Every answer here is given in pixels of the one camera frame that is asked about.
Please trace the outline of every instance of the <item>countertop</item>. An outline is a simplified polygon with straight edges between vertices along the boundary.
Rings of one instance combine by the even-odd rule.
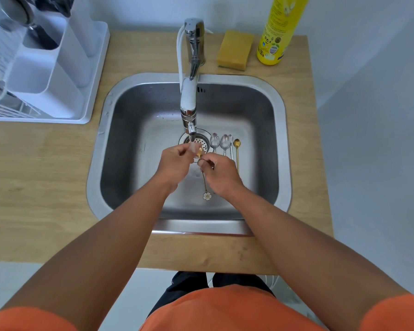
[[[252,75],[277,89],[287,111],[289,213],[332,235],[307,38],[294,36],[276,66],[257,60],[255,38],[244,72],[217,66],[222,38],[206,34],[201,72]],[[43,263],[97,222],[86,180],[104,99],[132,74],[177,73],[175,41],[176,33],[112,32],[88,124],[0,122],[0,261]],[[139,267],[276,274],[254,237],[237,236],[152,234]]]

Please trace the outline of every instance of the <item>orange sleeve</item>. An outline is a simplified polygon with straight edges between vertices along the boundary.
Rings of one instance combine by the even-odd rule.
[[[414,331],[414,295],[388,298],[367,312],[360,331]]]
[[[0,331],[77,331],[67,320],[38,308],[21,307],[0,311]]]

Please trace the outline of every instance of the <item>leg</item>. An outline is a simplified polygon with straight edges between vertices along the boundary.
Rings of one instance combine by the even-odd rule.
[[[172,279],[172,284],[149,312],[149,317],[156,309],[172,303],[178,298],[199,289],[208,288],[207,276],[201,272],[177,272]]]
[[[226,285],[244,285],[247,287],[256,287],[274,296],[270,288],[262,279],[254,274],[229,274],[229,273],[215,273],[213,276],[214,287],[224,287]]]

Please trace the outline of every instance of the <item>yellow sponge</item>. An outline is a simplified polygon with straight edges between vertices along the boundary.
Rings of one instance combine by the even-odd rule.
[[[245,71],[252,43],[251,33],[227,30],[216,58],[218,65]]]

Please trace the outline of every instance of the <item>dish soap bottle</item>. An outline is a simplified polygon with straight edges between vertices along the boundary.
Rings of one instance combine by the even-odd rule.
[[[256,55],[265,65],[281,61],[308,0],[274,0]]]

